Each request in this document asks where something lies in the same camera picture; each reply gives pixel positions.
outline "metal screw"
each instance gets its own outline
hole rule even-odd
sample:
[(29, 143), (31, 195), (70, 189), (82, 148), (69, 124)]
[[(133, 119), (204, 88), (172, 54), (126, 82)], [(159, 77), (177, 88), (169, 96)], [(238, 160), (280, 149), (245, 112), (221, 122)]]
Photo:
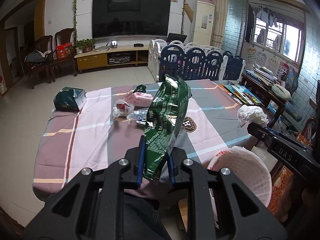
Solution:
[(221, 169), (221, 173), (223, 175), (229, 175), (231, 173), (231, 171), (228, 168), (222, 168)]
[(186, 165), (186, 166), (191, 166), (193, 164), (193, 160), (190, 160), (190, 159), (185, 159), (183, 161), (183, 164)]
[(81, 170), (81, 174), (82, 175), (89, 175), (91, 173), (91, 169), (90, 168), (84, 168)]
[(126, 166), (128, 165), (129, 161), (127, 159), (121, 159), (118, 162), (121, 166)]

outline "green snack bag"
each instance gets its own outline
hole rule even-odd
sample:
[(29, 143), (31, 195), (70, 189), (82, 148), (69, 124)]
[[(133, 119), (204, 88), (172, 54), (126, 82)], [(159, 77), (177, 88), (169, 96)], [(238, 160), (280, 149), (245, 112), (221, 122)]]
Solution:
[(144, 127), (146, 179), (159, 180), (181, 129), (190, 97), (190, 87), (180, 77), (176, 79), (165, 75), (148, 109)]
[(53, 99), (58, 111), (80, 111), (87, 102), (85, 92), (80, 88), (64, 87)]

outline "window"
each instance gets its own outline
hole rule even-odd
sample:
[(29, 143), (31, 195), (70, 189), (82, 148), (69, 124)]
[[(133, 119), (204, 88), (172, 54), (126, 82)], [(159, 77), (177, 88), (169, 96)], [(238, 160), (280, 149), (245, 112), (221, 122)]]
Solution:
[(277, 27), (275, 25), (270, 27), (262, 20), (256, 18), (252, 40), (298, 62), (302, 31), (280, 22), (277, 25)]

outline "person's leg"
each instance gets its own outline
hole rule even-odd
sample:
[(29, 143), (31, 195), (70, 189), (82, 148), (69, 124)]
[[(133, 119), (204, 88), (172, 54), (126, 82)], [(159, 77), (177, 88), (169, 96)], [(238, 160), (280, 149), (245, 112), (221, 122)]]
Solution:
[(171, 240), (158, 212), (143, 198), (124, 195), (124, 240)]

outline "tile floor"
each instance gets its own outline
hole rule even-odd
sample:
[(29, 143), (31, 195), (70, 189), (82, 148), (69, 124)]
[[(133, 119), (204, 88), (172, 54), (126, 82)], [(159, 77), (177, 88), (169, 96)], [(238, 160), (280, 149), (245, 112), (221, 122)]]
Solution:
[[(53, 98), (65, 87), (85, 91), (105, 87), (138, 85), (154, 82), (147, 67), (126, 67), (57, 78), (55, 83), (42, 83), (31, 90), (26, 77), (0, 98), (0, 206), (26, 226), (42, 209), (44, 202), (34, 195), (31, 184), (37, 148), (53, 108)], [(263, 144), (253, 151), (269, 170), (275, 159)], [(173, 239), (179, 235), (172, 218), (165, 217)]]

